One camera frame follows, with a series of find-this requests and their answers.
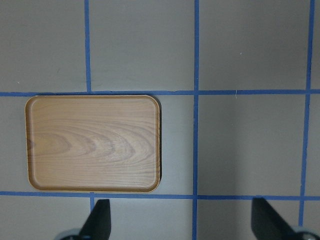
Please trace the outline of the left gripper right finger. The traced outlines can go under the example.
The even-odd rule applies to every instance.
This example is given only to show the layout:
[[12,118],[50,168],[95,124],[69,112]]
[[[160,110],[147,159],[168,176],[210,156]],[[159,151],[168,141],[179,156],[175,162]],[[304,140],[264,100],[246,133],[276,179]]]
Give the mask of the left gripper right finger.
[[251,202],[251,230],[257,240],[309,240],[310,233],[295,231],[262,197]]

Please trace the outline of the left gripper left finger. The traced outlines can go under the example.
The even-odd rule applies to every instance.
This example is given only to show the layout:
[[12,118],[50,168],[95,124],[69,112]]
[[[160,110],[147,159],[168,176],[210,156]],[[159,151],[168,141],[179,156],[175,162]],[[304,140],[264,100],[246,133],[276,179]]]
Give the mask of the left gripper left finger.
[[109,199],[96,202],[86,222],[82,226],[81,240],[108,240],[111,235],[111,207]]

